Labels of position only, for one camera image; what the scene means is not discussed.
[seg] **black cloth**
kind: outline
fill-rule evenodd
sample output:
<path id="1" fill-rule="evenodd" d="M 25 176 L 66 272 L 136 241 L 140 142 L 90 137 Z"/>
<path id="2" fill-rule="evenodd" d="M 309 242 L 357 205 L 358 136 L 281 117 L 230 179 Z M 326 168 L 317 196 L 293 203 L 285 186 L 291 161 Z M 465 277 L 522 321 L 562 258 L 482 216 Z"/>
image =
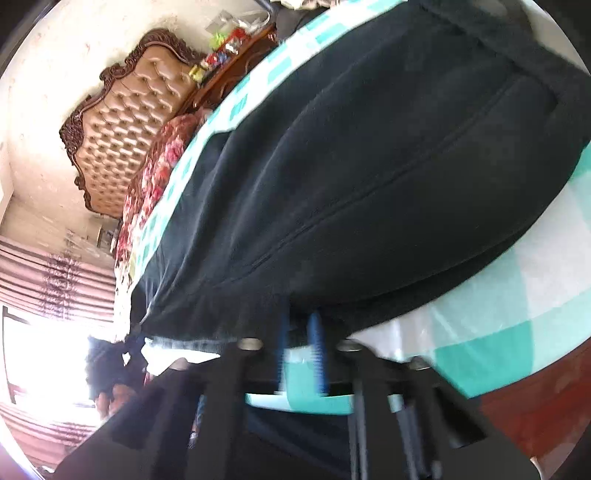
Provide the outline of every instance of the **black cloth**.
<path id="1" fill-rule="evenodd" d="M 315 463 L 293 456 L 253 433 L 236 442 L 229 478 L 236 480 L 342 480 Z"/>
<path id="2" fill-rule="evenodd" d="M 347 333 L 447 292 L 562 189 L 590 84 L 463 0 L 410 0 L 348 32 L 208 141 L 133 292 L 142 331 L 218 351 L 278 321 L 245 299 Z"/>
<path id="3" fill-rule="evenodd" d="M 311 415 L 265 408 L 246 408 L 246 431 L 292 458 L 349 479 L 348 416 Z"/>

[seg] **striped curtain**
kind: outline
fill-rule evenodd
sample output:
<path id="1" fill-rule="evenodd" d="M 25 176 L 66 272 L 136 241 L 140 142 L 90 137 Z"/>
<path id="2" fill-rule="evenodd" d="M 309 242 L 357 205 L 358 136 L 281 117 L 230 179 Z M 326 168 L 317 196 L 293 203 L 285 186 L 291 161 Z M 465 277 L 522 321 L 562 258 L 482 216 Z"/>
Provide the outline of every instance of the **striped curtain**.
<path id="1" fill-rule="evenodd" d="M 55 468 L 95 430 L 96 425 L 49 421 L 0 402 L 0 417 L 29 461 L 39 468 Z"/>
<path id="2" fill-rule="evenodd" d="M 48 254 L 0 236 L 0 303 L 60 320 L 113 322 L 112 270 L 80 262 L 65 249 Z"/>

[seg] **bed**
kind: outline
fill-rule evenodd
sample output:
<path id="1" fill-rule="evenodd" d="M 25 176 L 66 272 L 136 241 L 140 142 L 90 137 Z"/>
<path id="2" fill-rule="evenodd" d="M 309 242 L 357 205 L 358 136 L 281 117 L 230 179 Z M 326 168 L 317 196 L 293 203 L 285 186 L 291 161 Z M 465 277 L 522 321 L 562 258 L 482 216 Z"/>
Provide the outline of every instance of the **bed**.
<path id="1" fill-rule="evenodd" d="M 189 71 L 204 57 L 168 30 L 150 30 L 68 117 L 60 136 L 90 211 L 122 217 L 131 180 L 160 128 L 184 113 L 197 89 Z"/>
<path id="2" fill-rule="evenodd" d="M 120 219 L 113 254 L 121 332 L 129 329 L 132 245 L 171 170 L 207 115 L 276 46 L 275 26 L 267 25 L 199 86 L 191 69 L 206 55 L 164 28 L 150 30 L 123 64 L 100 74 L 102 90 L 81 102 L 60 129 L 86 207 Z"/>
<path id="3" fill-rule="evenodd" d="M 143 281 L 151 265 L 165 263 L 165 252 L 159 247 L 181 197 L 189 194 L 187 183 L 201 165 L 197 160 L 208 140 L 235 129 L 277 85 L 343 35 L 347 31 L 343 22 L 352 28 L 398 3 L 349 2 L 327 12 L 288 39 L 229 92 L 187 146 L 162 201 L 146 220 L 134 247 L 129 293 Z M 543 12 L 531 15 L 550 22 L 555 35 L 562 34 Z M 565 39 L 562 34 L 560 45 L 551 48 L 584 69 Z M 591 336 L 586 314 L 591 308 L 590 171 L 591 149 L 587 148 L 564 190 L 506 254 L 449 293 L 389 322 L 356 332 L 354 338 L 387 358 L 429 358 L 471 397 L 518 382 L 581 345 Z M 565 325 L 573 323 L 577 328 L 565 334 Z M 172 346 L 178 348 L 178 355 L 191 360 L 191 350 L 180 350 L 194 345 L 179 342 Z M 291 351 L 285 377 L 295 384 L 312 385 L 313 355 L 306 347 Z M 305 388 L 299 393 L 251 400 L 257 405 L 297 411 L 345 413 L 350 409 L 347 399 L 314 398 Z"/>

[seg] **black metal frame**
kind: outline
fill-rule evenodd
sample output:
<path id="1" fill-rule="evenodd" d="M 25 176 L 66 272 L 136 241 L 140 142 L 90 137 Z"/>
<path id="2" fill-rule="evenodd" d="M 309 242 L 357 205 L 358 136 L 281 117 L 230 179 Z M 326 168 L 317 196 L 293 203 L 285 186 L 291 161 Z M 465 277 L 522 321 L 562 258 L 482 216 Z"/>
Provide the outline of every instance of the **black metal frame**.
<path id="1" fill-rule="evenodd" d="M 591 5 L 578 0 L 534 0 L 562 29 L 588 70 L 591 70 Z"/>
<path id="2" fill-rule="evenodd" d="M 8 64 L 14 57 L 15 53 L 25 40 L 27 35 L 31 32 L 33 27 L 45 17 L 50 10 L 57 5 L 60 0 L 37 0 L 31 5 L 30 9 L 25 12 L 24 17 L 16 25 L 5 25 L 0 21 L 2 28 L 9 28 L 10 35 L 6 38 L 3 44 L 0 44 L 0 77 L 7 69 Z M 4 8 L 14 8 L 12 5 L 3 5 Z"/>
<path id="3" fill-rule="evenodd" d="M 8 367 L 6 364 L 6 349 L 5 349 L 5 342 L 6 342 L 6 334 L 5 334 L 5 324 L 6 324 L 6 319 L 11 319 L 14 320 L 15 322 L 20 322 L 20 323 L 25 323 L 26 325 L 30 325 L 30 322 L 22 319 L 16 315 L 12 315 L 10 313 L 8 313 L 8 308 L 6 307 L 6 305 L 2 305 L 2 326 L 0 327 L 0 330 L 2 332 L 2 359 L 4 360 L 4 374 L 6 375 L 6 382 L 8 385 L 8 394 L 10 395 L 10 401 L 12 404 L 16 405 L 17 401 L 15 399 L 15 390 L 16 391 L 22 391 L 20 390 L 16 385 L 13 385 L 10 383 L 10 380 L 8 379 Z"/>
<path id="4" fill-rule="evenodd" d="M 278 349 L 257 339 L 185 369 L 169 368 L 59 465 L 56 480 L 224 480 L 245 393 L 278 390 Z M 421 358 L 397 363 L 351 341 L 322 359 L 329 395 L 353 394 L 353 480 L 537 480 L 535 466 Z M 196 446 L 187 449 L 198 399 L 207 396 Z M 388 396 L 404 408 L 391 413 Z"/>

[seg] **red cloth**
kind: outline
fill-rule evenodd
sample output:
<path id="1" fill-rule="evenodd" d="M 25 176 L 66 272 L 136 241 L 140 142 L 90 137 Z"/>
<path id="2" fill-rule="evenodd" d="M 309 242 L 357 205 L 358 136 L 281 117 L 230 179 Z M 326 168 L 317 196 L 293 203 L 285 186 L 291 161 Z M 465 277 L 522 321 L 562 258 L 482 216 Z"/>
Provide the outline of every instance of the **red cloth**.
<path id="1" fill-rule="evenodd" d="M 181 115 L 166 123 L 154 138 L 143 168 L 131 181 L 123 209 L 123 225 L 117 244 L 117 262 L 127 262 L 131 255 L 134 229 L 144 226 L 162 198 L 170 174 L 203 125 L 207 112 Z"/>

